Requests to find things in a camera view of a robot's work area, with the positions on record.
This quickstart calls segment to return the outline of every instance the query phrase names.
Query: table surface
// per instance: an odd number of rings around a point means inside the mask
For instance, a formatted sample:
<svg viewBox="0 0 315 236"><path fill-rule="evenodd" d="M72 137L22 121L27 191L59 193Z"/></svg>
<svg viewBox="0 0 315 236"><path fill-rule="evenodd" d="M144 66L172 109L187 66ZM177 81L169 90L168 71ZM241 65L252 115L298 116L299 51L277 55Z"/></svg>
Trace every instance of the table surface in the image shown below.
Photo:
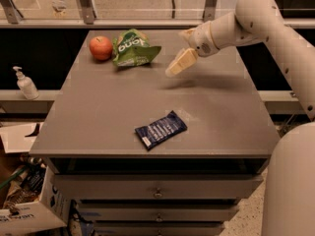
<svg viewBox="0 0 315 236"><path fill-rule="evenodd" d="M148 65L96 61L89 41L122 30L91 30L38 135L43 157L269 157L275 126L235 47L200 58L174 78L165 69L187 47L176 29L142 30L161 52ZM187 131L147 151L135 128L175 111Z"/></svg>

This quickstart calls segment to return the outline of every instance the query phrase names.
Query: metal frame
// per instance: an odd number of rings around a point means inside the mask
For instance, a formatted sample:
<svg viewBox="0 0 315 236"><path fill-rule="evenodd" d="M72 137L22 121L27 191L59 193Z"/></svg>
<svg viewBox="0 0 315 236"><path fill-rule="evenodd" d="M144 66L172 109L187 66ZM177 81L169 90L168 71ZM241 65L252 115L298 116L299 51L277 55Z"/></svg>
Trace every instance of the metal frame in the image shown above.
<svg viewBox="0 0 315 236"><path fill-rule="evenodd" d="M204 22L215 18L217 2L218 0L206 0L203 18Z"/></svg>
<svg viewBox="0 0 315 236"><path fill-rule="evenodd" d="M0 29L189 29L204 21L200 20L106 20L94 19L92 24L84 20L26 20L17 24L0 20ZM315 29L315 19L284 19L293 29Z"/></svg>
<svg viewBox="0 0 315 236"><path fill-rule="evenodd" d="M21 21L23 15L17 10L12 0L0 0L0 3L10 24L17 24Z"/></svg>
<svg viewBox="0 0 315 236"><path fill-rule="evenodd" d="M41 90L39 98L29 101L26 100L19 90L0 90L0 105L6 106L8 112L17 109L15 105L19 105L19 111L32 105L33 110L38 113L38 107L42 108L40 103L53 103L60 90ZM305 114L298 99L292 95L290 90L259 90L258 91L262 101L264 102L270 114Z"/></svg>
<svg viewBox="0 0 315 236"><path fill-rule="evenodd" d="M96 18L93 0L79 0L85 24L93 24Z"/></svg>

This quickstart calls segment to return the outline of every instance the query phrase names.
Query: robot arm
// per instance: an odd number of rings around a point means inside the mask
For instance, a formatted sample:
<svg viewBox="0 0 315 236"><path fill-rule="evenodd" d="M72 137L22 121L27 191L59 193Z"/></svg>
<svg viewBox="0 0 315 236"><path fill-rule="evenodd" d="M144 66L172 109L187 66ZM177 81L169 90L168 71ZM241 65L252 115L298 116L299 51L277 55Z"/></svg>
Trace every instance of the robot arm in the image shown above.
<svg viewBox="0 0 315 236"><path fill-rule="evenodd" d="M166 70L174 76L227 46L264 42L308 117L315 118L315 48L284 25L275 0L238 0L235 13L181 33L190 45Z"/></svg>

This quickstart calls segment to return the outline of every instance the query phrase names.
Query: drawer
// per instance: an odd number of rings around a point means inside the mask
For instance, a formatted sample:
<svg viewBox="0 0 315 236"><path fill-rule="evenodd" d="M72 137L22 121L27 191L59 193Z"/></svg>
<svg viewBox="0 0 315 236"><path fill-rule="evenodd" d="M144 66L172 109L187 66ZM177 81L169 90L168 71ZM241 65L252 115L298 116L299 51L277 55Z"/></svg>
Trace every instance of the drawer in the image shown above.
<svg viewBox="0 0 315 236"><path fill-rule="evenodd" d="M267 158L52 158L62 175L258 174Z"/></svg>
<svg viewBox="0 0 315 236"><path fill-rule="evenodd" d="M105 221L228 221L238 212L237 206L187 204L78 204L85 220Z"/></svg>
<svg viewBox="0 0 315 236"><path fill-rule="evenodd" d="M260 175L56 175L55 186L73 200L243 199Z"/></svg>
<svg viewBox="0 0 315 236"><path fill-rule="evenodd" d="M221 223L95 223L98 236L211 236L223 231Z"/></svg>

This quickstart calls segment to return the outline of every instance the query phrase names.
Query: cardboard box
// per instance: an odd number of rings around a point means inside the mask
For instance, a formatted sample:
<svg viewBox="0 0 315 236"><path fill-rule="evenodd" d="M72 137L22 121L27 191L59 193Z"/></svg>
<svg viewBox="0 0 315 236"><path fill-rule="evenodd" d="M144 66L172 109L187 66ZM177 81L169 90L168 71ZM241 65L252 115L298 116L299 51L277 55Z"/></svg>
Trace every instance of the cardboard box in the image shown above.
<svg viewBox="0 0 315 236"><path fill-rule="evenodd" d="M30 136L39 125L41 129L43 123L28 123L22 125L8 126L0 129L0 136L6 153L30 152L36 140L36 136Z"/></svg>
<svg viewBox="0 0 315 236"><path fill-rule="evenodd" d="M54 174L49 168L38 201L18 204L20 214L11 216L0 209L0 235L20 236L67 226L70 201L53 186Z"/></svg>
<svg viewBox="0 0 315 236"><path fill-rule="evenodd" d="M36 136L36 128L42 123L29 123L0 129L5 153L29 152ZM66 200L54 187L54 174L47 168L38 200L18 204L20 214L12 216L8 209L0 207L0 236L21 236L33 232L65 227L68 224L70 200Z"/></svg>

